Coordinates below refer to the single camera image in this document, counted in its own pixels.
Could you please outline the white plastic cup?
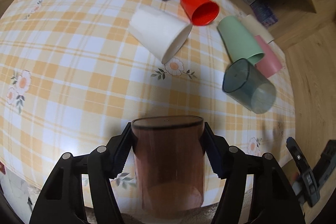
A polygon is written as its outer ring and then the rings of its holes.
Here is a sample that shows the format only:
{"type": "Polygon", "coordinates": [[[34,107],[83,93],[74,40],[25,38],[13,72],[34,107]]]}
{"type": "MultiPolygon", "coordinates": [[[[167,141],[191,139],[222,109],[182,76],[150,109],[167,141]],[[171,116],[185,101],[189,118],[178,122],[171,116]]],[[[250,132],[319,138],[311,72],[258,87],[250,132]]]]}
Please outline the white plastic cup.
{"type": "Polygon", "coordinates": [[[129,32],[162,64],[187,40],[193,25],[150,6],[139,6],[131,17],[129,32]]]}

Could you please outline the beige plastic cup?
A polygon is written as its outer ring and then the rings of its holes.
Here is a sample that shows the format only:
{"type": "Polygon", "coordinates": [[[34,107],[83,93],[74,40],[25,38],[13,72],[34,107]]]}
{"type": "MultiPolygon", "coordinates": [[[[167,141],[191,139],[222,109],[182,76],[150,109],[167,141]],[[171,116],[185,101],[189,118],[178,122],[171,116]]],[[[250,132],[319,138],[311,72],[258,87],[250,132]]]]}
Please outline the beige plastic cup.
{"type": "Polygon", "coordinates": [[[253,36],[260,36],[268,44],[274,41],[270,32],[253,15],[245,16],[241,23],[253,36]]]}

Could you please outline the pink plastic cup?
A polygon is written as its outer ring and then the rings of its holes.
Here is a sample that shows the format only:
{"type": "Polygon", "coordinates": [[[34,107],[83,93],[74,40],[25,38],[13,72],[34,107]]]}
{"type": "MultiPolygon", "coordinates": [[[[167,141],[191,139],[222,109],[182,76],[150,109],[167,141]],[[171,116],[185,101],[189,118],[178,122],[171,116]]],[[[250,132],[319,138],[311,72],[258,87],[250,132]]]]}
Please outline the pink plastic cup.
{"type": "Polygon", "coordinates": [[[260,35],[255,36],[255,39],[264,52],[264,57],[255,65],[255,67],[266,78],[269,78],[280,71],[283,66],[276,54],[260,35]]]}

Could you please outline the yellow plaid floral tablecloth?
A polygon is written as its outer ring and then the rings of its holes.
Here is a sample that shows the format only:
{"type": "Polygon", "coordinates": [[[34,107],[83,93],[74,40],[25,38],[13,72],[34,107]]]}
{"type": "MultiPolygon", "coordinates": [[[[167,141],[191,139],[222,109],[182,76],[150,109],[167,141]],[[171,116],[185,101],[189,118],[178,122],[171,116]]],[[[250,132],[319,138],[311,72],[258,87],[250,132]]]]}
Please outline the yellow plaid floral tablecloth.
{"type": "Polygon", "coordinates": [[[194,27],[169,68],[128,32],[140,5],[187,16],[179,0],[14,0],[1,17],[1,162],[41,188],[65,152],[89,153],[142,115],[203,117],[244,152],[280,165],[295,135],[288,70],[257,115],[222,91],[230,59],[217,24],[194,27]]]}

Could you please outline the red plastic cup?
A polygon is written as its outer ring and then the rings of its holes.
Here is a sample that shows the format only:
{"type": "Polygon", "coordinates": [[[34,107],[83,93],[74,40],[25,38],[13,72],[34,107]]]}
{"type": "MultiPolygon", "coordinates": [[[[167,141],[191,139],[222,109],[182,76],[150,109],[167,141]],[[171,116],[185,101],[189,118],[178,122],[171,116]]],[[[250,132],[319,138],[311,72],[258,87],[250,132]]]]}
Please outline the red plastic cup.
{"type": "Polygon", "coordinates": [[[180,4],[195,26],[210,24],[220,11],[219,5],[212,0],[180,0],[180,4]]]}

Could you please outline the purple small box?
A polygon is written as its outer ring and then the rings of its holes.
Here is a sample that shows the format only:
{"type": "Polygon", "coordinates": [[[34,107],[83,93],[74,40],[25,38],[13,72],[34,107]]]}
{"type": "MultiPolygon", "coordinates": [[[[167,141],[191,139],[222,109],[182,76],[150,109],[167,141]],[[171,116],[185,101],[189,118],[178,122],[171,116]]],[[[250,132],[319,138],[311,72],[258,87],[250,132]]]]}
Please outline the purple small box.
{"type": "Polygon", "coordinates": [[[270,7],[256,0],[250,5],[256,19],[266,28],[278,22],[277,16],[273,13],[270,7]]]}

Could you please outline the green plastic cup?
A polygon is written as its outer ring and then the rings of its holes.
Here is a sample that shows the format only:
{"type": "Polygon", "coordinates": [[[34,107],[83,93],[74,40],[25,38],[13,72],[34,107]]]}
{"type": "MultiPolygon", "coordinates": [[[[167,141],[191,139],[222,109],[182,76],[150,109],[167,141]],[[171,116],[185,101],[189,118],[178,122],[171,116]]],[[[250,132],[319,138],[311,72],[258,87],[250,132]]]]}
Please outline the green plastic cup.
{"type": "Polygon", "coordinates": [[[232,62],[246,59],[255,65],[264,57],[265,53],[257,40],[236,16],[223,18],[218,23],[217,29],[232,62]]]}

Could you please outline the translucent brown plastic cup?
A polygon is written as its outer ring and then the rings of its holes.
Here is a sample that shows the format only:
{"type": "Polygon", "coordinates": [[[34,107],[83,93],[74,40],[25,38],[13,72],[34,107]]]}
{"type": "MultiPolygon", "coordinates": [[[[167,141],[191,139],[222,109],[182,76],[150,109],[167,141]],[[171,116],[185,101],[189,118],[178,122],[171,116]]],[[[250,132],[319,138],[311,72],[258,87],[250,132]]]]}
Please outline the translucent brown plastic cup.
{"type": "Polygon", "coordinates": [[[142,208],[172,219],[201,207],[204,200],[205,152],[202,117],[139,118],[131,122],[135,174],[142,208]]]}

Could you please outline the translucent teal plastic cup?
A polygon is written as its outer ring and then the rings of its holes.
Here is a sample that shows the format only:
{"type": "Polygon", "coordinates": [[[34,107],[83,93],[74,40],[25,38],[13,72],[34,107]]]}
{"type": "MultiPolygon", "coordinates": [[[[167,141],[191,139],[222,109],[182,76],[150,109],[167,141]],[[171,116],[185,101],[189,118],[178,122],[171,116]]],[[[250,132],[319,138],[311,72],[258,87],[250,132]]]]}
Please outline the translucent teal plastic cup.
{"type": "Polygon", "coordinates": [[[274,84],[246,59],[226,69],[222,90],[255,114],[268,112],[276,100],[274,84]]]}

